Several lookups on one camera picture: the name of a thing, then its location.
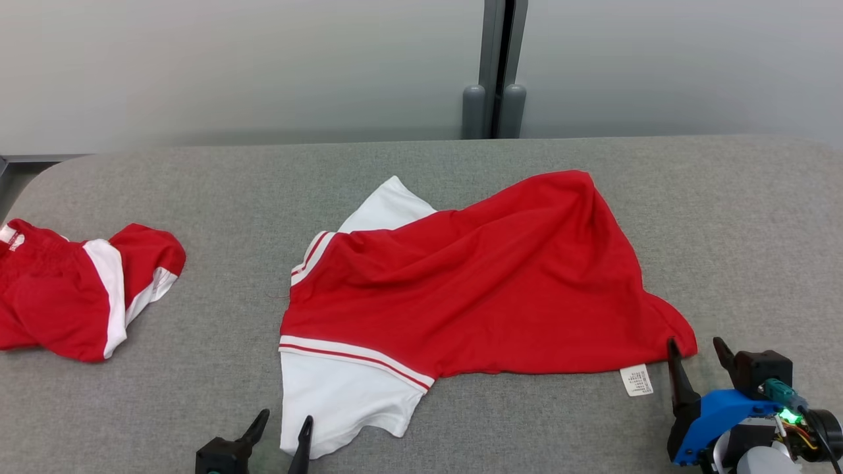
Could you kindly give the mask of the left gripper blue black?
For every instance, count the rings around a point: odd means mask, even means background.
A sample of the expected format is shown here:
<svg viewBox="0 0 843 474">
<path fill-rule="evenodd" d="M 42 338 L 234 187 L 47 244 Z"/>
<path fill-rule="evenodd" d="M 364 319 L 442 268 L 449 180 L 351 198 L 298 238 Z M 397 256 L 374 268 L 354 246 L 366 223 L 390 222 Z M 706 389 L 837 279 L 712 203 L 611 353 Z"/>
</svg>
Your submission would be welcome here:
<svg viewBox="0 0 843 474">
<path fill-rule="evenodd" d="M 235 441 L 221 437 L 211 439 L 196 451 L 195 472 L 202 473 L 250 473 L 250 456 L 256 444 L 261 441 L 270 409 L 261 410 L 250 423 L 244 434 Z M 313 434 L 313 417 L 307 416 L 298 433 L 298 446 L 287 474 L 307 474 L 310 466 L 310 451 Z"/>
</svg>

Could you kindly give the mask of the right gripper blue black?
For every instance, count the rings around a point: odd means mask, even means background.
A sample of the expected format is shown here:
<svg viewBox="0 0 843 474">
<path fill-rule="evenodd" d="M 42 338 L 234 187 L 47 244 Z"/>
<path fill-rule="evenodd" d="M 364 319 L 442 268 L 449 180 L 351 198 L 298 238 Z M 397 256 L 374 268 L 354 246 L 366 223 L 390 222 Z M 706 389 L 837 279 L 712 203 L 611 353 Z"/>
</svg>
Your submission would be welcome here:
<svg viewBox="0 0 843 474">
<path fill-rule="evenodd" d="M 735 355 L 722 337 L 713 337 L 720 366 L 732 383 L 738 369 Z M 666 363 L 676 416 L 666 452 L 670 462 L 699 467 L 783 467 L 785 444 L 778 441 L 783 430 L 778 420 L 782 405 L 769 399 L 755 400 L 740 391 L 714 390 L 700 396 L 692 388 L 682 365 L 675 338 L 666 342 Z"/>
</svg>

